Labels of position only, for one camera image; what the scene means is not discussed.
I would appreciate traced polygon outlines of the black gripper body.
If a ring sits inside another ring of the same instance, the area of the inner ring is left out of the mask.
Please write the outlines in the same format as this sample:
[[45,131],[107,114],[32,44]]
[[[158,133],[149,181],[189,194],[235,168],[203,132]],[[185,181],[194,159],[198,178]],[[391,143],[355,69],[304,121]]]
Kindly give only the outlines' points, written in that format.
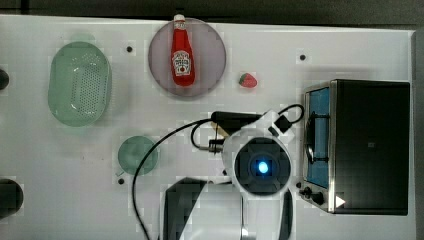
[[216,139],[209,141],[209,152],[219,153],[223,150],[224,140]]

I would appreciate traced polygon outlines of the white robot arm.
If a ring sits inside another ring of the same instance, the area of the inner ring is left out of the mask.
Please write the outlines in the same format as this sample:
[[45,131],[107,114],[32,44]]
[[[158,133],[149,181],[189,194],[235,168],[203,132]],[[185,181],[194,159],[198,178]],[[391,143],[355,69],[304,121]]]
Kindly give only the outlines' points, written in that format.
[[291,123],[272,110],[216,111],[211,120],[228,132],[219,143],[228,179],[186,177],[169,187],[158,240],[290,240]]

